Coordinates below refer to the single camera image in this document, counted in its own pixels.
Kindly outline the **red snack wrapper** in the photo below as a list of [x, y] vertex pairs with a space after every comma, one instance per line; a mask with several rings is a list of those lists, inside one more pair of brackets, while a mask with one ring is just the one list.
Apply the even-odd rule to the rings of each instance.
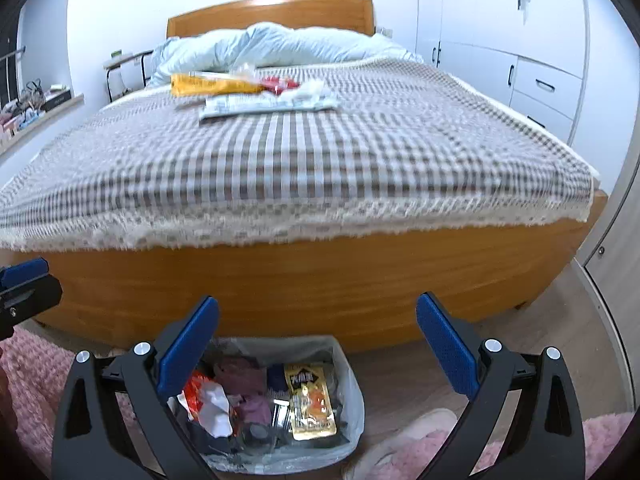
[[194, 370], [177, 399], [186, 409], [188, 419], [197, 422], [211, 437], [232, 436], [230, 403], [216, 380]]

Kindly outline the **wooden bed frame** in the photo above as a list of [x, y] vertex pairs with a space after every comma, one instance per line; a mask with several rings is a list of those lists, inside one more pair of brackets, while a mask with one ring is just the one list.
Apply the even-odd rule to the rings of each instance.
[[[293, 66], [229, 73], [280, 94], [302, 82]], [[376, 232], [330, 240], [219, 244], [207, 247], [17, 252], [46, 258], [61, 281], [61, 304], [44, 316], [60, 330], [125, 347], [155, 336], [215, 297], [227, 336], [330, 334], [349, 350], [413, 340], [413, 305], [431, 290], [475, 321], [533, 301], [561, 272], [597, 220], [596, 189], [584, 222], [545, 226], [464, 226]]]

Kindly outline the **pink fluffy rug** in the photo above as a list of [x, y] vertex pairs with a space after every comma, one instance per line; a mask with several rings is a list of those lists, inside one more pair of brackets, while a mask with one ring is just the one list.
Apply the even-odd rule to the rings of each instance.
[[10, 404], [10, 435], [46, 477], [55, 419], [74, 361], [74, 352], [24, 328], [1, 341], [1, 400]]

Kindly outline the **black metal bedside rack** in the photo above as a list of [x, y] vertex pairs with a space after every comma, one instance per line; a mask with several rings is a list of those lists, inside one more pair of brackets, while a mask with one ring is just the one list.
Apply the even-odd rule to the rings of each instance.
[[148, 85], [152, 73], [152, 53], [152, 50], [137, 53], [117, 51], [116, 55], [112, 55], [103, 63], [109, 103]]

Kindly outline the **white built-in wardrobe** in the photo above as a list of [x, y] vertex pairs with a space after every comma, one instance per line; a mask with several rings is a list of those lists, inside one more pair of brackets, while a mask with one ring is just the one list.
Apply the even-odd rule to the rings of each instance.
[[503, 104], [511, 105], [518, 90], [575, 125], [585, 73], [585, 3], [530, 0], [523, 23], [516, 0], [418, 0], [416, 52]]

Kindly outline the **light blue duvet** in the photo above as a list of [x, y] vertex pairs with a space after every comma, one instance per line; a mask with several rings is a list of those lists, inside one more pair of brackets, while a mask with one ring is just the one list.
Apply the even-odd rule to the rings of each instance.
[[379, 56], [423, 60], [381, 34], [260, 22], [246, 29], [214, 29], [200, 36], [167, 39], [152, 52], [154, 73], [148, 86], [169, 84], [173, 74], [229, 73], [245, 64], [256, 68], [335, 64]]

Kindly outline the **beige slipper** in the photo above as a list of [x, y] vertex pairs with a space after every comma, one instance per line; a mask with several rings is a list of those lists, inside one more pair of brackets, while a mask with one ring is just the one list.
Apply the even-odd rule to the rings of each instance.
[[394, 453], [436, 431], [450, 432], [457, 425], [458, 418], [448, 408], [436, 408], [414, 420], [405, 429], [397, 430], [392, 436], [372, 446], [356, 460], [352, 460], [343, 470], [343, 479], [364, 479], [375, 466], [382, 464]]

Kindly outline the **wall power socket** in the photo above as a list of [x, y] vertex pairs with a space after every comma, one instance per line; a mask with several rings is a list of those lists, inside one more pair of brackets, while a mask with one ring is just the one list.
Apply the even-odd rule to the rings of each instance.
[[393, 37], [393, 31], [388, 27], [376, 26], [375, 27], [375, 32], [377, 34], [380, 34], [380, 35], [386, 37], [386, 38], [392, 38]]

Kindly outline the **gold black snack packet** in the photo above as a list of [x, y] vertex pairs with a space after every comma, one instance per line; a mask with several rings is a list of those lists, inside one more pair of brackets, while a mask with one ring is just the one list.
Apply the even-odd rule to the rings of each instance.
[[335, 436], [337, 426], [323, 367], [286, 364], [284, 378], [290, 392], [293, 439], [305, 442]]

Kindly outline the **brown checkered bed cover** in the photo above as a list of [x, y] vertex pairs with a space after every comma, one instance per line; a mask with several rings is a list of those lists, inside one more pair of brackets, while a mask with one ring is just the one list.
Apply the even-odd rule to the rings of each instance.
[[158, 88], [59, 134], [1, 191], [17, 252], [207, 247], [584, 222], [597, 170], [547, 130], [416, 62], [293, 66], [333, 110], [203, 119]]

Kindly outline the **purple cloth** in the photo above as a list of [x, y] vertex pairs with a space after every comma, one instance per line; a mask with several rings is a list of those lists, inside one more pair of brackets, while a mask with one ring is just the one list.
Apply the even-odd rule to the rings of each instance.
[[225, 356], [214, 365], [215, 379], [246, 424], [271, 424], [267, 375], [263, 368], [242, 356]]

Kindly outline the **yellow snack packet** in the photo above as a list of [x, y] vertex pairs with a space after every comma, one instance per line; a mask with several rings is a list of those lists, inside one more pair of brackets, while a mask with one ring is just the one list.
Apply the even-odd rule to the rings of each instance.
[[262, 93], [264, 87], [256, 82], [238, 78], [208, 79], [188, 74], [173, 74], [170, 90], [173, 96], [228, 96]]

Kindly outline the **white bin with liner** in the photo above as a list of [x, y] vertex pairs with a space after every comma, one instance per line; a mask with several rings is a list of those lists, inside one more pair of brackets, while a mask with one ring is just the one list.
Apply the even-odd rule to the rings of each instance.
[[332, 336], [216, 338], [168, 405], [216, 472], [326, 468], [355, 452], [364, 429], [360, 387]]

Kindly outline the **clear santa cellophane bag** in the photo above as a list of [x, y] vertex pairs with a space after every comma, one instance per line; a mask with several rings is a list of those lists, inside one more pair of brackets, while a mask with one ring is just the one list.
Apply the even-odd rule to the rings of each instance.
[[272, 396], [268, 398], [271, 408], [269, 426], [242, 422], [230, 403], [233, 434], [229, 437], [229, 442], [233, 454], [264, 455], [293, 443], [288, 410], [290, 400]]

